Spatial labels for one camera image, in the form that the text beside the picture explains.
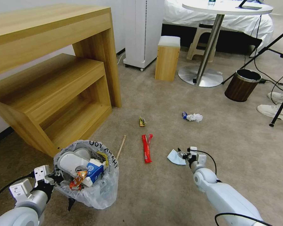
wooden desk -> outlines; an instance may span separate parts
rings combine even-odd
[[[112,106],[121,107],[110,8],[56,4],[0,14],[0,73],[71,45],[104,62]]]
[[[0,115],[29,144],[54,156],[87,139],[121,107],[110,8],[56,4],[0,14],[0,73],[72,44],[0,80]]]

plastic bag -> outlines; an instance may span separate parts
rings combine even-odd
[[[94,207],[95,209],[105,209],[111,206],[117,197],[119,167],[118,161],[114,155],[101,142],[78,140],[62,149],[53,159],[54,171],[60,170],[57,166],[57,161],[63,153],[74,151],[78,148],[88,149],[91,158],[95,159],[103,158],[102,155],[97,153],[98,151],[107,154],[109,166],[104,171],[102,178],[98,178],[91,187],[85,187],[80,191],[73,191],[69,188],[69,183],[73,178],[68,173],[62,172],[64,181],[60,186],[57,185],[55,189],[67,197],[73,198],[84,203],[86,206]]]

gray carpet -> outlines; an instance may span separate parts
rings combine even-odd
[[[283,17],[273,16],[274,37],[283,32]],[[283,51],[283,39],[274,49]],[[199,58],[186,60],[181,50],[178,68],[198,65]],[[243,55],[217,52],[208,67],[231,75],[244,61]],[[258,66],[273,78],[283,75],[283,59],[266,52]],[[283,225],[283,121],[274,128],[271,118],[257,112],[259,104],[271,104],[266,94],[272,84],[260,84],[247,102],[227,99],[228,85],[213,88],[194,87],[175,76],[173,82],[154,80],[155,62],[144,72],[119,65],[122,108],[112,114],[91,136],[117,153],[123,135],[127,135],[119,158],[118,198],[105,210],[75,203],[67,211],[68,200],[55,191],[45,210],[44,225],[215,225],[216,211],[197,190],[188,166],[167,160],[174,148],[197,146],[216,160],[218,177],[232,185],[252,202],[262,218]],[[182,111],[200,113],[203,121],[188,122]],[[143,116],[147,125],[138,126]],[[154,135],[152,163],[143,159],[142,134]],[[52,159],[24,143],[13,133],[0,142],[0,188],[34,167]],[[213,168],[208,160],[207,166]],[[0,214],[11,209],[14,200],[8,191],[0,197]]]

table pedestal base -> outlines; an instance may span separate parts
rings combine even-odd
[[[197,77],[199,66],[187,66],[182,67],[178,71],[178,76],[186,83],[197,85],[193,83],[193,79]],[[223,77],[222,72],[217,72],[213,69],[205,69],[203,76],[201,77],[200,84],[201,87],[214,87],[222,83]]]

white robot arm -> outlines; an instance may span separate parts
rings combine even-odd
[[[217,212],[244,215],[263,221],[259,211],[253,204],[232,186],[222,183],[212,170],[205,168],[207,156],[198,154],[196,150],[197,148],[190,147],[188,148],[189,153],[184,153],[179,149],[178,155],[189,163],[197,188],[206,193],[208,200],[216,208]],[[234,215],[224,215],[224,218],[230,226],[269,225]]]
[[[49,173],[48,165],[34,169],[36,184],[32,188],[28,179],[11,185],[10,192],[16,199],[15,208],[0,216],[0,226],[40,226],[44,220],[46,203],[50,200],[55,183],[61,175]]]

